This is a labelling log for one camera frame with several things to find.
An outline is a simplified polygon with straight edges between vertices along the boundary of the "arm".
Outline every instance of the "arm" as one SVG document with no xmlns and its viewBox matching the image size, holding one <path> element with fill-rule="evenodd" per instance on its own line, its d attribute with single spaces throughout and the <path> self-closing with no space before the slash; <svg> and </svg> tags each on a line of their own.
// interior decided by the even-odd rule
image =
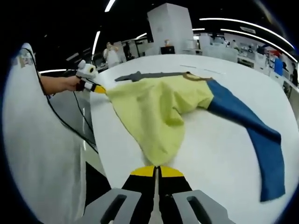
<svg viewBox="0 0 299 224">
<path fill-rule="evenodd" d="M 105 60 L 107 60 L 108 52 L 109 52 L 108 49 L 105 49 L 105 50 L 104 50 L 103 56 L 104 56 L 104 59 L 105 59 Z"/>
<path fill-rule="evenodd" d="M 65 90 L 75 91 L 76 84 L 80 82 L 80 79 L 76 76 L 71 77 L 47 77 L 41 76 L 41 82 L 45 89 L 45 94 L 55 94 L 63 92 Z"/>
<path fill-rule="evenodd" d="M 116 47 L 116 46 L 113 46 L 113 49 L 114 49 L 115 51 L 118 51 L 118 47 Z"/>
</svg>

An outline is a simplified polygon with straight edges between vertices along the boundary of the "blue sleeve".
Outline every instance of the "blue sleeve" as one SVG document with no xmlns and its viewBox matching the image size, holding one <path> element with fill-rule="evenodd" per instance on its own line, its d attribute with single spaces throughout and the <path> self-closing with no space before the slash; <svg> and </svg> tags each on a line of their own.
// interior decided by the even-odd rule
<svg viewBox="0 0 299 224">
<path fill-rule="evenodd" d="M 250 108 L 215 80 L 207 81 L 207 84 L 214 95 L 208 110 L 247 129 L 261 170 L 261 202 L 285 194 L 285 164 L 280 134 L 264 124 Z"/>
</svg>

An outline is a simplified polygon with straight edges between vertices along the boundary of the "human hand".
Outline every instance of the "human hand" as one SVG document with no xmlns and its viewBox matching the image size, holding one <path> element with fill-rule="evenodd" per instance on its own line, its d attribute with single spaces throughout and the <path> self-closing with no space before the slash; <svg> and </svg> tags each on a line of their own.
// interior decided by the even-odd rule
<svg viewBox="0 0 299 224">
<path fill-rule="evenodd" d="M 68 91 L 76 91 L 76 85 L 79 83 L 80 79 L 77 76 L 64 78 L 64 87 Z"/>
</svg>

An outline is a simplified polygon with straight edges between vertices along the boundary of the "person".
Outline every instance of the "person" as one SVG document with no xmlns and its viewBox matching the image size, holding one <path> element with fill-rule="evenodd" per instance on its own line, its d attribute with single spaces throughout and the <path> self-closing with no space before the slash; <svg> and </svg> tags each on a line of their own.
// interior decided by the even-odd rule
<svg viewBox="0 0 299 224">
<path fill-rule="evenodd" d="M 212 34 L 212 39 L 214 41 L 214 43 L 224 43 L 224 38 L 219 37 L 216 33 Z"/>
<path fill-rule="evenodd" d="M 287 72 L 289 72 L 289 70 L 286 68 L 286 63 L 285 63 L 285 62 L 282 62 L 282 68 L 283 68 L 284 70 L 286 70 Z"/>
<path fill-rule="evenodd" d="M 63 91 L 76 91 L 76 85 L 80 79 L 77 76 L 71 77 L 48 77 L 41 76 L 41 82 L 46 95 L 56 94 Z"/>
<path fill-rule="evenodd" d="M 253 53 L 253 49 L 252 49 L 251 46 L 249 46 L 249 48 L 248 48 L 248 52 Z"/>
<path fill-rule="evenodd" d="M 104 58 L 108 63 L 108 68 L 112 68 L 120 63 L 117 52 L 118 48 L 110 42 L 107 43 L 107 48 L 104 50 Z"/>
<path fill-rule="evenodd" d="M 298 71 L 296 69 L 296 64 L 293 63 L 293 67 L 294 67 L 294 70 L 293 70 L 293 79 L 292 79 L 292 83 L 295 85 L 295 86 L 298 86 Z"/>
<path fill-rule="evenodd" d="M 226 39 L 225 39 L 225 37 L 223 37 L 223 41 L 224 41 L 224 44 L 226 45 L 226 47 L 229 45 L 229 41 L 227 41 Z"/>
<path fill-rule="evenodd" d="M 123 47 L 123 51 L 125 53 L 127 61 L 134 59 L 133 56 L 132 56 L 132 54 L 131 54 L 131 52 L 130 52 L 129 42 L 126 42 L 125 46 Z"/>
<path fill-rule="evenodd" d="M 238 47 L 237 43 L 235 42 L 235 40 L 233 40 L 233 42 L 231 44 L 231 48 L 239 50 L 239 47 Z"/>
<path fill-rule="evenodd" d="M 265 51 L 266 51 L 266 48 L 267 47 L 267 44 L 263 45 L 263 46 L 258 46 L 256 51 L 261 54 L 261 55 L 264 55 L 265 54 Z"/>
</svg>

